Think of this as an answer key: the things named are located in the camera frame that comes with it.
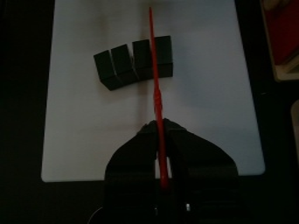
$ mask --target red rod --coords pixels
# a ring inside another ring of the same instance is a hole
[[[167,170],[167,156],[164,147],[164,119],[163,119],[163,97],[159,88],[159,72],[156,65],[156,50],[155,50],[155,25],[153,25],[153,13],[149,8],[149,27],[151,27],[151,42],[152,42],[152,61],[153,61],[153,112],[157,125],[159,134],[159,151],[157,160],[160,166],[160,184],[164,191],[169,188],[168,170]]]

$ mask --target white surface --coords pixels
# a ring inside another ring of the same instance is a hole
[[[155,119],[152,81],[109,92],[93,61],[93,54],[148,39],[149,5],[155,35],[172,36],[164,117],[232,156],[239,174],[264,171],[233,1],[56,0],[44,181],[103,179],[113,152]]]

